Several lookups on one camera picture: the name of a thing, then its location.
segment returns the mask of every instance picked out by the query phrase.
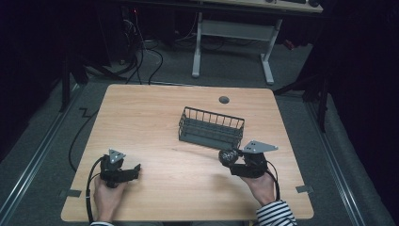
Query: wooden table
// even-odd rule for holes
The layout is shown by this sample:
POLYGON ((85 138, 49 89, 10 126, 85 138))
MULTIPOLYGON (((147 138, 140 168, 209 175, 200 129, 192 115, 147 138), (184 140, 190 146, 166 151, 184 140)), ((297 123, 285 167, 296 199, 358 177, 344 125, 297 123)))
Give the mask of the wooden table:
POLYGON ((88 173, 109 148, 127 154, 125 170, 142 166, 138 180, 125 190, 116 220, 255 219, 260 205, 247 185, 219 163, 218 150, 179 141, 185 106, 245 119, 241 147, 252 139, 278 146, 265 157, 277 168, 281 197, 297 218, 313 216, 308 194, 295 189, 304 183, 270 89, 111 85, 72 183, 71 189, 83 192, 67 198, 62 219, 88 220, 88 173), (220 96, 230 102, 220 103, 220 96))

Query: small round object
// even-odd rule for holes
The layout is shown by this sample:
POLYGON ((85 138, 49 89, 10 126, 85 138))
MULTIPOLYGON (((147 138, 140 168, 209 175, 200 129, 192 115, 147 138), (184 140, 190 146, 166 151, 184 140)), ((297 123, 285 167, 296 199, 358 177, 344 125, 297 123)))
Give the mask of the small round object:
POLYGON ((229 99, 229 97, 227 97, 227 96, 221 96, 221 97, 219 97, 219 102, 220 103, 222 103, 222 104, 228 104, 229 103, 229 101, 230 101, 230 99, 229 99))
POLYGON ((219 151, 219 162, 228 167, 230 164, 234 164, 238 160, 238 152, 235 150, 221 150, 219 151))
POLYGON ((311 5, 311 7, 318 7, 320 5, 318 0, 309 0, 309 5, 311 5))

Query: cable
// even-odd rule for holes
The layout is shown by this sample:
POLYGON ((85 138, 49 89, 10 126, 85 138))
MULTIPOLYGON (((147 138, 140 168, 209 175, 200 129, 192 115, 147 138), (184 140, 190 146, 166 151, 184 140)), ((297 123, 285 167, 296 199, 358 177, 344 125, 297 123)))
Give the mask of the cable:
POLYGON ((212 38, 208 38, 208 39, 204 39, 204 40, 221 40, 220 45, 217 46, 216 48, 213 48, 213 49, 205 48, 205 47, 203 47, 203 45, 201 45, 202 49, 209 50, 209 51, 215 51, 215 50, 218 50, 218 49, 222 48, 224 46, 224 44, 225 44, 225 41, 226 41, 225 38, 221 38, 221 37, 212 37, 212 38))
POLYGON ((94 169, 96 168, 96 166, 103 161, 103 157, 99 158, 93 165, 93 167, 91 168, 90 174, 88 175, 88 184, 86 186, 86 209, 88 211, 88 222, 91 224, 94 219, 93 219, 93 213, 91 212, 91 202, 90 202, 90 183, 91 180, 95 177, 91 177, 91 175, 93 174, 94 169))
POLYGON ((195 37, 196 37, 196 36, 192 36, 192 37, 187 38, 187 39, 185 39, 185 40, 176 41, 176 42, 175 42, 175 45, 182 46, 182 47, 191 47, 191 46, 193 46, 193 45, 196 44, 196 41, 195 41, 195 40, 191 40, 191 39, 193 39, 193 38, 195 38, 195 37))
POLYGON ((134 52, 136 51, 135 50, 135 46, 134 46, 136 28, 135 28, 135 25, 131 21, 127 20, 127 19, 123 19, 123 23, 124 23, 124 27, 125 27, 123 33, 126 36, 127 46, 128 46, 126 61, 130 62, 129 65, 126 68, 124 68, 124 69, 122 69, 122 70, 120 70, 118 72, 114 72, 114 73, 112 73, 110 71, 109 72, 105 72, 104 70, 106 70, 106 68, 104 68, 102 66, 97 66, 97 68, 94 68, 92 65, 89 65, 89 66, 92 66, 93 69, 95 69, 95 71, 97 71, 98 73, 94 72, 93 70, 91 70, 89 68, 86 68, 86 72, 87 73, 92 74, 94 76, 104 76, 104 75, 106 75, 106 76, 109 76, 109 77, 112 78, 112 76, 109 75, 110 73, 112 73, 114 75, 121 75, 121 74, 124 74, 124 73, 127 73, 127 72, 131 71, 134 68, 134 66, 137 63, 136 56, 134 55, 134 52))
POLYGON ((138 81, 140 82, 140 85, 142 85, 140 75, 138 74, 138 69, 141 67, 141 64, 143 63, 143 58, 144 58, 143 50, 141 49, 141 59, 140 59, 140 63, 136 66, 136 70, 135 70, 134 72, 132 72, 132 74, 131 74, 131 75, 129 76, 129 78, 126 80, 126 83, 125 83, 125 84, 128 84, 128 83, 130 82, 130 80, 133 78, 133 76, 135 75, 135 73, 137 73, 138 81))
POLYGON ((149 78, 149 85, 150 85, 152 77, 155 75, 156 72, 158 72, 158 70, 161 68, 162 64, 164 63, 164 58, 162 57, 162 55, 159 52, 157 52, 155 50, 149 50, 149 51, 153 51, 161 57, 161 63, 159 64, 158 68, 156 68, 156 70, 152 73, 152 75, 149 78))
POLYGON ((279 194, 279 177, 278 177, 278 175, 277 175, 277 170, 276 170, 275 166, 274 166, 271 162, 269 162, 269 161, 266 161, 266 162, 267 162, 268 164, 270 164, 270 165, 273 167, 273 169, 274 169, 274 171, 275 171, 275 173, 276 173, 276 177, 275 177, 269 170, 266 171, 266 173, 269 174, 269 176, 271 176, 272 179, 273 179, 273 181, 275 182, 275 187, 276 187, 276 201, 279 201, 279 200, 280 200, 280 194, 279 194))
POLYGON ((193 38, 193 37, 196 37, 196 35, 193 35, 193 36, 191 36, 191 37, 189 37, 189 36, 193 33, 194 27, 196 26, 196 23, 197 23, 198 16, 199 16, 199 14, 196 13, 196 17, 194 18, 194 23, 193 23, 193 25, 191 26, 191 30, 187 33, 187 35, 186 35, 184 38, 181 38, 181 39, 178 39, 178 40, 175 40, 175 41, 187 40, 187 39, 191 39, 191 38, 193 38))
POLYGON ((77 134, 75 135, 75 137, 73 138, 73 141, 71 143, 70 149, 68 151, 68 160, 70 162, 70 166, 72 168, 73 171, 76 171, 76 167, 73 165, 72 163, 72 148, 74 143, 76 142, 77 138, 79 137, 80 133, 82 132, 83 128, 85 128, 85 126, 88 124, 88 122, 95 116, 97 115, 97 113, 99 112, 99 110, 96 110, 91 116, 88 117, 88 119, 85 121, 85 123, 80 127, 79 131, 77 132, 77 134))

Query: metal bracket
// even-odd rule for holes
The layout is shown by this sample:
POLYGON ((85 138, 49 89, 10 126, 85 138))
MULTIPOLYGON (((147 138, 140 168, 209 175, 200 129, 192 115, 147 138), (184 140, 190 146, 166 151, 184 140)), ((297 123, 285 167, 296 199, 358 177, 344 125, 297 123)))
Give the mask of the metal bracket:
POLYGON ((243 153, 264 153, 264 152, 270 152, 270 151, 275 151, 279 147, 275 145, 270 145, 266 143, 261 143, 256 140, 251 140, 249 144, 247 144, 244 149, 243 153))
POLYGON ((117 163, 126 156, 126 154, 117 152, 113 149, 109 149, 108 151, 109 151, 109 161, 111 162, 111 164, 117 163))

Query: black and white striped shirt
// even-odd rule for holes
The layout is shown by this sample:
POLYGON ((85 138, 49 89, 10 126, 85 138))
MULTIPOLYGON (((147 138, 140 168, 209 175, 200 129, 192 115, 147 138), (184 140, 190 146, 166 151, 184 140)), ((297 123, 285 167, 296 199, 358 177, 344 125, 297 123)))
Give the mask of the black and white striped shirt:
POLYGON ((271 202, 256 211, 259 226, 291 226, 296 220, 285 201, 271 202))

